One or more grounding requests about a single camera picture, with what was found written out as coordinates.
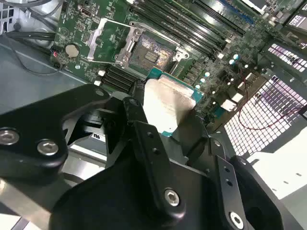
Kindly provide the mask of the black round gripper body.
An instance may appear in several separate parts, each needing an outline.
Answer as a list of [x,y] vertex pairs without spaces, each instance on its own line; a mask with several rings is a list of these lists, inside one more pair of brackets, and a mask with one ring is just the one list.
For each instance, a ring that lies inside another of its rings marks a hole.
[[56,203],[52,230],[221,230],[222,221],[209,179],[187,167],[171,163],[178,194],[186,202],[184,217],[165,223],[152,208],[148,183],[134,159],[85,180]]

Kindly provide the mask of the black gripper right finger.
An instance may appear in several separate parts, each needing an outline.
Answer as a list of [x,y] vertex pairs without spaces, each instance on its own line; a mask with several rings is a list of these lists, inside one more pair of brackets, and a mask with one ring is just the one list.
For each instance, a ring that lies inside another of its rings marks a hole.
[[252,165],[240,156],[227,157],[221,141],[208,134],[190,111],[175,130],[187,165],[205,174],[208,230],[298,230],[300,224]]

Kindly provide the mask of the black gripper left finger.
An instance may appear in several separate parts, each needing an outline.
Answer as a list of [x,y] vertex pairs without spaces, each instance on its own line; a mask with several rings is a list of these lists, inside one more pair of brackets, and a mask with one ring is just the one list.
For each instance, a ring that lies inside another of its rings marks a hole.
[[98,112],[111,168],[134,159],[148,183],[152,208],[165,223],[178,223],[186,203],[178,194],[171,163],[157,129],[134,98],[110,97],[86,84],[7,112],[0,117],[0,200],[39,227],[73,187],[62,167],[68,147],[91,134],[86,115]]

